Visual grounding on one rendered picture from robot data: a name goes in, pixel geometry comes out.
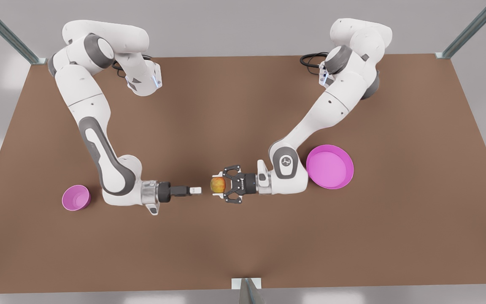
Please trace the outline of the pink plate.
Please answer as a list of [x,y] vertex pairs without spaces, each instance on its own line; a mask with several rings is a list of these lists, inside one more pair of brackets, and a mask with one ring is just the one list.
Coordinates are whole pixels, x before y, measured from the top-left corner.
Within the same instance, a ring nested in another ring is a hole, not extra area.
[[310,151],[306,170],[311,180],[325,189],[340,189],[353,179],[354,164],[340,147],[324,144]]

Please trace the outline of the pink bowl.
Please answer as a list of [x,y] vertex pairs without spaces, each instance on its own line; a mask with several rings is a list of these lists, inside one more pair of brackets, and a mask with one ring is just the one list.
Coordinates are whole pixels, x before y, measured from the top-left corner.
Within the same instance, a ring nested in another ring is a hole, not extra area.
[[84,185],[73,185],[62,195],[62,206],[69,211],[84,209],[90,201],[91,194]]

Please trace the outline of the silver frame post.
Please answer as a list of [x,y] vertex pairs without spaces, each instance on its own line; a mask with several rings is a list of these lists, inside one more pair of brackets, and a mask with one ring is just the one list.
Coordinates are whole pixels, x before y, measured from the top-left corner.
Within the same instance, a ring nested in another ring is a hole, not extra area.
[[238,304],[265,304],[260,294],[262,289],[261,278],[232,278],[231,288],[239,290]]
[[437,59],[451,59],[486,24],[486,6],[442,51],[436,52]]
[[46,58],[38,57],[1,19],[0,36],[31,65],[46,64]]

